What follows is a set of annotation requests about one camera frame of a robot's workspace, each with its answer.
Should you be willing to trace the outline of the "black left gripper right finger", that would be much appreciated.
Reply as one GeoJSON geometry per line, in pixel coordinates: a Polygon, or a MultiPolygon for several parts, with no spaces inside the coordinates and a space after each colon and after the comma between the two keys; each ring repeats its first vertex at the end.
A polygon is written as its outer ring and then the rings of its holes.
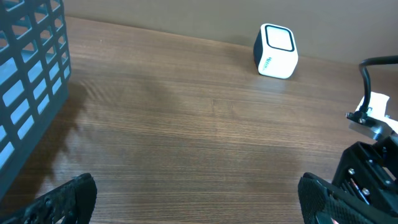
{"type": "Polygon", "coordinates": [[[397,224],[396,217],[366,204],[310,172],[304,173],[299,180],[298,197],[305,224],[397,224]]]}

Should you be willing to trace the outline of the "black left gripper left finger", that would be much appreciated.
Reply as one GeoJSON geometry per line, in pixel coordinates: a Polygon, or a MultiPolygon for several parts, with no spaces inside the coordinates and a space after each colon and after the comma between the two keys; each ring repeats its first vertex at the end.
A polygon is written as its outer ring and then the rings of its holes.
{"type": "Polygon", "coordinates": [[[47,192],[16,212],[1,217],[5,224],[89,223],[95,209],[94,178],[84,173],[47,192]]]}

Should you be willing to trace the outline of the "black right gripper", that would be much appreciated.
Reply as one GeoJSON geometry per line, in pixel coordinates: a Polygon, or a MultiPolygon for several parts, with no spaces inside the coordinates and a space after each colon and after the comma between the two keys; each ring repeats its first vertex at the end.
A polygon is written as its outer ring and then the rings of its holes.
{"type": "Polygon", "coordinates": [[[397,214],[397,138],[345,149],[332,184],[389,215],[397,214]]]}

